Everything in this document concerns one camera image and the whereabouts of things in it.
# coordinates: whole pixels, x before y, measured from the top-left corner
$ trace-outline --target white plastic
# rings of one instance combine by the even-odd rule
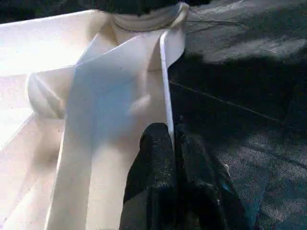
[[[40,195],[39,187],[41,183],[53,183],[54,171],[51,168],[47,174],[39,175],[30,162],[33,156],[37,156],[34,146],[44,143],[41,146],[46,149],[58,148],[63,118],[66,118],[64,139],[45,229],[118,228],[126,177],[138,152],[140,135],[152,122],[166,123],[170,135],[173,135],[167,68],[183,52],[187,8],[183,4],[180,15],[168,29],[144,33],[125,31],[106,19],[108,17],[103,13],[91,11],[94,16],[88,17],[91,18],[89,25],[94,23],[96,26],[99,24],[97,19],[104,19],[101,21],[102,29],[95,37],[92,36],[94,39],[91,41],[86,39],[89,44],[87,49],[79,46],[83,47],[83,54],[78,52],[78,59],[70,57],[64,61],[60,58],[61,61],[52,64],[47,64],[48,60],[43,67],[30,65],[29,68],[13,71],[34,71],[29,77],[27,95],[39,114],[40,126],[37,127],[34,119],[31,119],[20,134],[29,126],[35,126],[35,132],[49,134],[42,136],[43,141],[40,141],[40,134],[36,138],[28,136],[28,141],[32,141],[33,145],[26,150],[29,163],[24,164],[23,172],[32,173],[30,178],[24,177],[26,182],[22,177],[26,174],[21,173],[14,188],[23,184],[24,189],[33,192],[30,198],[29,193],[22,193],[23,197],[17,202],[14,196],[10,197],[17,208],[4,223],[3,229],[42,229],[47,213],[45,201],[51,187],[47,186]],[[72,17],[71,24],[76,29],[73,18],[79,16],[70,14],[62,17],[64,21],[67,20],[65,17]],[[55,24],[62,21],[61,16],[54,18]],[[46,25],[51,25],[49,21],[52,18],[46,20]],[[44,19],[39,22],[41,28]],[[76,38],[68,36],[67,39],[64,44],[71,46],[70,43]],[[61,52],[66,52],[64,47],[59,47]],[[38,53],[34,53],[33,57],[38,57]],[[53,137],[57,137],[54,138],[56,143],[46,142]],[[14,147],[11,151],[18,156],[19,152]]]
[[[64,120],[32,114],[27,74],[56,76],[48,70],[76,64],[97,33],[102,52],[116,47],[108,22],[91,10],[0,24],[0,229],[43,229],[64,129]]]

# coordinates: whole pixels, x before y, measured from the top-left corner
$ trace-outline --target floor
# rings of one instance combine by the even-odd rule
[[[175,123],[229,166],[254,229],[307,229],[306,9],[307,0],[192,7],[185,54],[169,69]]]

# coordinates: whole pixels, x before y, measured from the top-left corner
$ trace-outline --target white surface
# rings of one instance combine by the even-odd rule
[[[148,55],[154,55],[146,38],[151,33],[141,33],[77,67],[45,229],[118,229],[127,173],[138,153],[142,132],[153,122],[164,122],[172,134],[165,84],[167,67],[184,49],[182,22],[186,13],[160,43],[154,35],[163,70],[148,70],[147,63],[157,60]],[[178,36],[177,44],[164,50],[174,36]]]
[[[74,65],[100,28],[108,22],[100,11],[0,25],[0,76]]]
[[[181,20],[172,25],[180,23],[178,28],[183,30]],[[164,86],[169,64],[161,67],[160,59],[162,33],[120,30],[98,11],[0,25],[4,44],[0,47],[0,83],[9,85],[0,91],[0,109],[6,110],[2,123],[6,117],[11,120],[10,112],[24,115],[16,119],[19,124],[31,113],[24,99],[28,72],[34,72],[35,82],[27,95],[40,115],[31,116],[0,153],[4,175],[0,185],[7,187],[0,193],[3,229],[119,226],[126,176],[140,135],[152,122],[167,123],[172,130],[170,100],[165,101],[169,91]],[[175,60],[176,55],[167,63]],[[1,94],[10,90],[16,93]],[[64,126],[58,118],[65,116],[66,104],[64,140],[51,194]],[[5,125],[11,133],[19,126]]]
[[[110,50],[106,22],[105,13],[84,11],[0,25],[0,229],[43,229],[64,127],[31,116],[27,73],[46,70],[42,82],[65,100],[70,81],[50,84],[63,74],[47,70],[76,64],[97,32]]]

